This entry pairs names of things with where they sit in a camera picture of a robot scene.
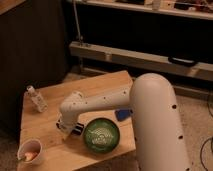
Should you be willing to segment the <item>cream flat pusher tool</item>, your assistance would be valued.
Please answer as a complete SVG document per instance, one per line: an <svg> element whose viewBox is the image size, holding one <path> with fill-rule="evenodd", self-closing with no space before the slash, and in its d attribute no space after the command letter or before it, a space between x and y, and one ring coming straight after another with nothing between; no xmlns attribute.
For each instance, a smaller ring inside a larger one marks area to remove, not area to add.
<svg viewBox="0 0 213 171"><path fill-rule="evenodd" d="M63 140L66 140L70 135L72 134L72 131L69 129L61 129L61 136Z"/></svg>

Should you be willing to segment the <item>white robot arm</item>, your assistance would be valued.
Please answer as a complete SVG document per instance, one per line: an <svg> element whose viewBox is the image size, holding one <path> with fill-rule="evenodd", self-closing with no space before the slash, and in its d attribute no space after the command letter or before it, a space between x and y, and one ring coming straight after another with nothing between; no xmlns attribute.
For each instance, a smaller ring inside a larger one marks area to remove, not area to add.
<svg viewBox="0 0 213 171"><path fill-rule="evenodd" d="M136 138L136 155L142 171L189 171L184 131L171 83L156 73L146 73L129 85L85 97L72 92L60 104L57 127L69 134L80 114L129 109Z"/></svg>

